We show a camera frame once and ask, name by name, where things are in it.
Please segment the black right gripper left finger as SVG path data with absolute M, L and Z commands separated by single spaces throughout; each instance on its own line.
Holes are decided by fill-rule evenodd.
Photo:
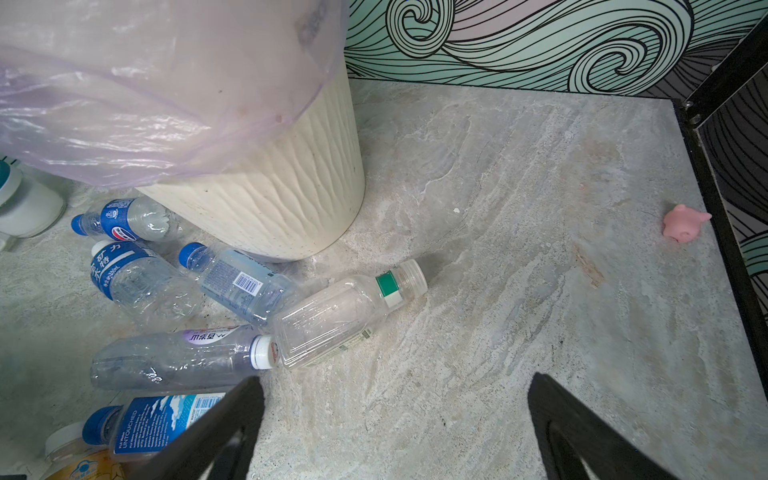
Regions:
M 128 477 L 245 479 L 265 409 L 260 379 L 248 377 L 178 439 Z

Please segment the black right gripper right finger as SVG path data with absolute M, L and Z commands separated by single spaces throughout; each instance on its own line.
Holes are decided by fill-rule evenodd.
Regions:
M 672 479 L 551 376 L 535 373 L 527 403 L 549 479 Z

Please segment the red yellow tea bottle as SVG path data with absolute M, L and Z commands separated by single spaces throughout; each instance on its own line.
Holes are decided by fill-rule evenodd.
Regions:
M 44 480 L 123 480 L 123 466 L 113 460 L 105 446 L 94 446 L 82 438 L 83 422 L 67 425 L 52 433 L 45 442 L 45 458 L 50 466 Z

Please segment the clear bottle green band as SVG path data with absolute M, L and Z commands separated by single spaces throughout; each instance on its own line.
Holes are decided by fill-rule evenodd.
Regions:
M 308 366 L 367 339 L 389 314 L 422 297 L 425 275 L 414 259 L 378 276 L 352 275 L 283 308 L 273 335 L 283 366 Z

